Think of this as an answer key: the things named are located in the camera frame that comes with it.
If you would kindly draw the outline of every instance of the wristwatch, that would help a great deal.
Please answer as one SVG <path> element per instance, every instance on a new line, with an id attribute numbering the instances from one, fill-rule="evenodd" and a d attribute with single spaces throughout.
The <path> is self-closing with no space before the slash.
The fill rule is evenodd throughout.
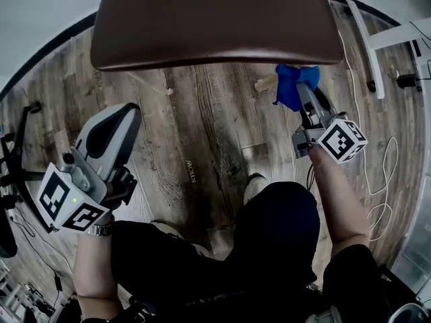
<path id="1" fill-rule="evenodd" d="M 87 230 L 91 236 L 107 237 L 112 233 L 112 225 L 114 224 L 114 215 L 110 215 L 110 221 L 106 225 L 93 225 Z"/>

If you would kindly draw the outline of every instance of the brown chair seat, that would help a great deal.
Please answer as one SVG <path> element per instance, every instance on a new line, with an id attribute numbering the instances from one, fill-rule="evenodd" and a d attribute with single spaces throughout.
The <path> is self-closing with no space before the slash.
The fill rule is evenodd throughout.
<path id="1" fill-rule="evenodd" d="M 327 0 L 102 0 L 91 49 L 101 70 L 343 58 Z"/>

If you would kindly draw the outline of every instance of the black shirt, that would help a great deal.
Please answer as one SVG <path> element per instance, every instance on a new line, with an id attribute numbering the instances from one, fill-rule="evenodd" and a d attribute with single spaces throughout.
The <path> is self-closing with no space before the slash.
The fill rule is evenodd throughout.
<path id="1" fill-rule="evenodd" d="M 305 322 L 311 314 L 329 306 L 339 310 L 343 323 L 387 321 L 389 311 L 380 275 L 367 247 L 350 246 L 335 255 L 325 270 L 322 295 L 308 289 L 280 289 L 273 284 L 266 291 L 197 300 L 160 312 L 154 322 Z"/>

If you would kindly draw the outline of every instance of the blue cloth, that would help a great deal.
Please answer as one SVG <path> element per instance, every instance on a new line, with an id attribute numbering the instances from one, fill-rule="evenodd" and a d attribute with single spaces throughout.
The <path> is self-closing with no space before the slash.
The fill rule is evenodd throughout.
<path id="1" fill-rule="evenodd" d="M 310 89 L 315 90 L 321 77 L 318 66 L 298 69 L 279 64 L 275 72 L 278 74 L 278 88 L 277 100 L 274 104 L 277 105 L 280 102 L 293 111 L 299 111 L 302 108 L 296 83 L 305 82 Z"/>

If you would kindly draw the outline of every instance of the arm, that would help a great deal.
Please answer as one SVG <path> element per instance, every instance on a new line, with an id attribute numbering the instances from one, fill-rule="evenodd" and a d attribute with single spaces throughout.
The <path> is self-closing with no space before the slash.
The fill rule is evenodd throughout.
<path id="1" fill-rule="evenodd" d="M 98 225 L 110 222 L 110 215 Z M 117 282 L 110 265 L 111 236 L 79 235 L 73 270 L 73 284 L 83 319 L 111 320 L 123 308 L 117 295 Z"/>
<path id="2" fill-rule="evenodd" d="M 332 257 L 354 244 L 368 246 L 366 214 L 344 171 L 320 146 L 313 146 L 308 154 L 333 243 Z"/>

